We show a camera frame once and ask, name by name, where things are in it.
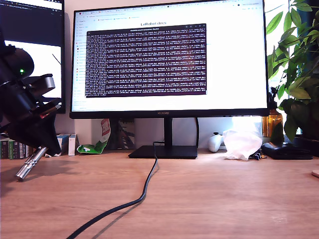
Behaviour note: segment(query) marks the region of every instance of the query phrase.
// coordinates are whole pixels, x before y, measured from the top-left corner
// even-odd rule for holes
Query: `wooden desk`
[[[138,198],[153,159],[127,152],[43,158],[25,182],[1,160],[1,239],[64,239],[96,215]],[[319,237],[318,159],[160,159],[142,204],[79,239],[310,239]]]

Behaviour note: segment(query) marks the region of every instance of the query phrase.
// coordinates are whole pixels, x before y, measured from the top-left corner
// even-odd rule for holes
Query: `black cable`
[[[141,196],[134,200],[134,201],[131,201],[129,203],[125,203],[125,204],[122,204],[120,206],[117,206],[115,208],[112,208],[106,212],[103,212],[101,213],[100,215],[96,216],[95,218],[91,219],[90,221],[88,221],[86,224],[84,224],[83,226],[81,226],[79,229],[77,229],[74,233],[72,233],[67,239],[74,239],[76,238],[80,233],[82,233],[84,230],[86,230],[88,227],[90,227],[91,225],[93,225],[94,223],[96,223],[97,221],[101,220],[102,218],[108,216],[109,214],[112,214],[114,212],[117,212],[118,210],[121,210],[121,209],[124,209],[124,208],[127,208],[127,207],[130,207],[130,206],[133,206],[134,204],[137,204],[139,202],[141,202],[143,199],[145,199],[146,197],[146,191],[148,189],[148,184],[149,184],[149,181],[150,181],[150,178],[154,172],[154,169],[158,163],[158,158],[156,156],[156,151],[155,151],[155,143],[164,143],[164,142],[158,142],[158,141],[155,141],[153,142],[153,147],[154,147],[154,157],[155,157],[155,163],[148,175],[148,177],[146,178],[146,181],[145,181],[145,184],[144,184],[144,188],[143,188],[143,192],[141,194]]]
[[[195,118],[196,120],[196,147],[198,148],[198,142],[199,142],[199,123],[198,118]]]

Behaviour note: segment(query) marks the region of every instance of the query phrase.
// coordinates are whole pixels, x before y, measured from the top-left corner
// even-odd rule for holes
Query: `terminal window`
[[[88,31],[85,97],[207,94],[206,24]]]

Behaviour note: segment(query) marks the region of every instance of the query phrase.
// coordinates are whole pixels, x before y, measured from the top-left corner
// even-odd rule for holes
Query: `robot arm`
[[[0,29],[0,118],[3,115],[9,121],[0,133],[38,149],[16,174],[21,181],[45,153],[61,151],[54,128],[60,100],[46,104],[41,100],[55,88],[52,75],[29,77],[33,70],[31,56],[23,49],[6,46]]]

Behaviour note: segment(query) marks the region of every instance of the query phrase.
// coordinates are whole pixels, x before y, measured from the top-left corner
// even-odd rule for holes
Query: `monitor base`
[[[167,148],[163,145],[155,146],[158,158],[195,159],[197,157],[196,146],[176,146]],[[129,155],[130,158],[154,158],[154,147],[144,145]]]

